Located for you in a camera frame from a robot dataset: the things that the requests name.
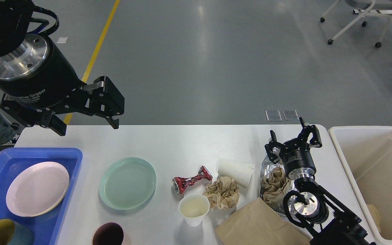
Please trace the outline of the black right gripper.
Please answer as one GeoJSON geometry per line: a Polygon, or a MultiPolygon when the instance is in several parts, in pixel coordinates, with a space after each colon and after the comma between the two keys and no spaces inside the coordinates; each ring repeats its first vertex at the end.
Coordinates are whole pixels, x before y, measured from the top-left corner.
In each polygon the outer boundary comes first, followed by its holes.
{"type": "Polygon", "coordinates": [[[318,128],[315,125],[305,123],[302,117],[299,117],[299,121],[302,130],[298,134],[298,140],[284,142],[285,149],[281,149],[281,143],[277,141],[275,132],[271,130],[271,139],[265,145],[269,161],[278,163],[282,159],[285,174],[291,180],[300,178],[300,175],[305,177],[315,175],[317,170],[311,156],[311,148],[323,146],[318,128]]]}

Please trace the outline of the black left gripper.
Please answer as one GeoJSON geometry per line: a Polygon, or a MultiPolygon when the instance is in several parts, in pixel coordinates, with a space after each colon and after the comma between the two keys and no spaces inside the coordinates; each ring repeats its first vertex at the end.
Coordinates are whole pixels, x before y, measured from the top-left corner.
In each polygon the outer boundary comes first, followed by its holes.
{"type": "Polygon", "coordinates": [[[89,116],[119,128],[125,98],[107,76],[85,85],[49,37],[26,34],[22,42],[0,42],[0,108],[24,127],[39,125],[60,136],[67,125],[56,113],[85,107],[89,116]]]}

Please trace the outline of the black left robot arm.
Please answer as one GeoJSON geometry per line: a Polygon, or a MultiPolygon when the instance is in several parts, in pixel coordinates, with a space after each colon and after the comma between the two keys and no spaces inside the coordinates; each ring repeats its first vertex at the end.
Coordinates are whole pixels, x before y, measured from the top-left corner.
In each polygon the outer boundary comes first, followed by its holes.
{"type": "Polygon", "coordinates": [[[0,0],[0,108],[24,127],[65,135],[60,114],[99,116],[118,129],[125,99],[106,76],[81,81],[50,39],[58,16],[31,0],[0,0]]]}

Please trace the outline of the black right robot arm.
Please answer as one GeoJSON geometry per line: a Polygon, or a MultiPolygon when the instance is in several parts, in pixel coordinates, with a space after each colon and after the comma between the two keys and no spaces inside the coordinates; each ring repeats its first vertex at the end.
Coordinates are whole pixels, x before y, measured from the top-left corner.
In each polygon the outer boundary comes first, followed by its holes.
{"type": "Polygon", "coordinates": [[[311,148],[322,147],[320,133],[303,118],[299,121],[302,130],[296,138],[279,143],[270,131],[271,141],[265,145],[269,160],[282,162],[286,177],[294,183],[294,189],[283,197],[284,214],[291,223],[308,230],[311,245],[367,245],[361,219],[316,183],[311,148]]]}

